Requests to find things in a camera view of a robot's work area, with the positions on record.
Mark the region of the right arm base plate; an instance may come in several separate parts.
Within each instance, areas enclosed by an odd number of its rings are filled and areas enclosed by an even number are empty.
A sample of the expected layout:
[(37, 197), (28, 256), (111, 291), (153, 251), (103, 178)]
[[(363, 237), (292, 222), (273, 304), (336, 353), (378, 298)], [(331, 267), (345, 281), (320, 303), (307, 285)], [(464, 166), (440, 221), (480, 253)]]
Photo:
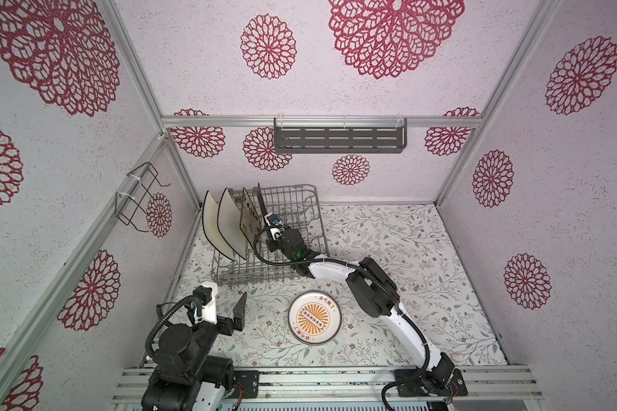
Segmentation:
[(466, 397), (469, 394), (459, 368), (454, 368), (448, 378), (426, 373), (420, 380), (404, 383), (397, 389), (400, 397)]

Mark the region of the floral patterned square plate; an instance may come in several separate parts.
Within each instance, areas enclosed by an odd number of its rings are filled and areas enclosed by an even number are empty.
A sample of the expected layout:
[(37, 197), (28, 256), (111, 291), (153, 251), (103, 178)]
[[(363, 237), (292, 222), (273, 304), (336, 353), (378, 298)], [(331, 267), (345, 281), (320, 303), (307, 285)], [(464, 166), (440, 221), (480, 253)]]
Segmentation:
[(260, 252), (261, 243), (255, 236), (261, 229), (261, 218), (246, 188), (243, 188), (242, 192), (240, 229), (251, 248)]

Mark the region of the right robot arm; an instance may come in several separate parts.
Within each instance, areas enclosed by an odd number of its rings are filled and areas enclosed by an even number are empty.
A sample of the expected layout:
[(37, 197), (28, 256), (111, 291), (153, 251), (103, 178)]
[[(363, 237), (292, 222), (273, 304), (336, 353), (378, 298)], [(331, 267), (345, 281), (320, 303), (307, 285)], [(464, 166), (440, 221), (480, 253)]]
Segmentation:
[(455, 372), (452, 360), (435, 347), (407, 314), (397, 285), (372, 258), (366, 257), (355, 263), (329, 258), (310, 249), (300, 231), (290, 226), (267, 226), (255, 235), (254, 242), (258, 243), (262, 235), (267, 236), (267, 249), (281, 252), (286, 261), (267, 260), (255, 248), (253, 252), (260, 262), (271, 266), (289, 266), (303, 277), (346, 284), (361, 310), (371, 318), (382, 321), (407, 350), (416, 371), (382, 388), (380, 395), (386, 409), (392, 409), (387, 393), (401, 385), (417, 383), (419, 392), (428, 397), (450, 392), (448, 385)]

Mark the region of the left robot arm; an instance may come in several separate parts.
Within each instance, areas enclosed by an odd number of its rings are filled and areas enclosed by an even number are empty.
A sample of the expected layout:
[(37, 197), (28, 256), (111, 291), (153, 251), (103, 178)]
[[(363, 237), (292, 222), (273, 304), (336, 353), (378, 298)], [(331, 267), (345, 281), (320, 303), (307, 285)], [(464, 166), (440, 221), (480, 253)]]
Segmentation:
[(167, 313), (156, 306), (158, 322), (145, 341), (147, 356), (156, 364), (142, 397), (144, 410), (218, 410), (233, 390), (238, 410), (246, 390), (236, 379), (233, 361), (211, 356), (219, 335), (232, 336), (245, 326), (247, 295), (240, 297), (231, 318), (208, 320), (208, 304), (216, 289), (200, 286), (175, 302)]

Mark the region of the round plate orange pattern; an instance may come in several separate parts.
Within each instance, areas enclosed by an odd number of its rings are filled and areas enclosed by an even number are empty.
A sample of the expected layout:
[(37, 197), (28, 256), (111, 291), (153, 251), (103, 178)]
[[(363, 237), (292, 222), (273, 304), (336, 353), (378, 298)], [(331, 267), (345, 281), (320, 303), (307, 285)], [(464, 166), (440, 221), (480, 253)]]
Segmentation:
[(342, 311), (332, 296), (315, 290), (305, 292), (291, 303), (288, 325), (299, 342), (311, 346), (326, 344), (339, 333)]

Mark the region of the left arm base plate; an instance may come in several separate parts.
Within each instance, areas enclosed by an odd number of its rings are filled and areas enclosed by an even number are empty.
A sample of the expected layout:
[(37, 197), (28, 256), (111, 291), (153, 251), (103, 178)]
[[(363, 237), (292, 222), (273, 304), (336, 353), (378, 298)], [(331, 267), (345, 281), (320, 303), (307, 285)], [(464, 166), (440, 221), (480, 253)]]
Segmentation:
[(254, 399), (258, 397), (261, 372), (254, 371), (236, 371), (234, 377), (234, 385), (229, 398), (238, 400)]

